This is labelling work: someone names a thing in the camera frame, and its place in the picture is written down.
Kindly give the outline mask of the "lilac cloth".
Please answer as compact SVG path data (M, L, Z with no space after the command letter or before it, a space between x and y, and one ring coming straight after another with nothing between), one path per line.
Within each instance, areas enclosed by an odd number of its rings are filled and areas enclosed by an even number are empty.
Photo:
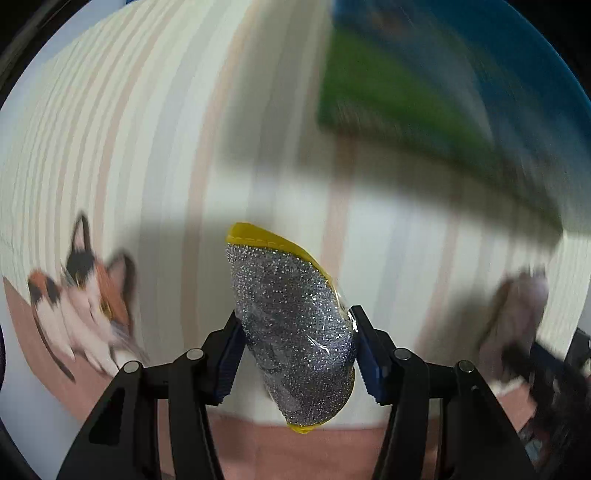
M501 283L492 301L489 324L478 343L478 368L488 382L508 383L515 377L504 365L503 352L514 345L525 352L531 350L548 298L543 267L524 269Z

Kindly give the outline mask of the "silver yellow scrub sponge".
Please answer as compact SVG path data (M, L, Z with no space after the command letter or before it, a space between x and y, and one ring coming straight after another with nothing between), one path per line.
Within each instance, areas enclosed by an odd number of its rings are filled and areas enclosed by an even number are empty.
M358 328L332 277L296 243L238 222L226 236L235 315L291 430L335 418L355 387Z

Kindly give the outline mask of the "striped cat tablecloth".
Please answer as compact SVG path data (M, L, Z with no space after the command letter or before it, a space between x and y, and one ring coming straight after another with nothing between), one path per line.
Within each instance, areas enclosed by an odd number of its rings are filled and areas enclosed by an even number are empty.
M233 305L238 221L301 245L394 342L466 357L501 281L546 269L540 339L570 343L590 242L440 162L335 136L315 120L327 1L93 1L39 52L1 110L1 417L56 477L105 380L71 383L31 319L27 278L58 276L76 215L101 258L137 267L137 342L165 363Z

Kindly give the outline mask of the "printed cardboard box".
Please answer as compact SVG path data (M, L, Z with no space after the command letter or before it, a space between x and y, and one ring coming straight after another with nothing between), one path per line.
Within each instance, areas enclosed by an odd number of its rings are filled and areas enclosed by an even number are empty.
M457 164L590 229L590 100L504 1L336 1L318 122Z

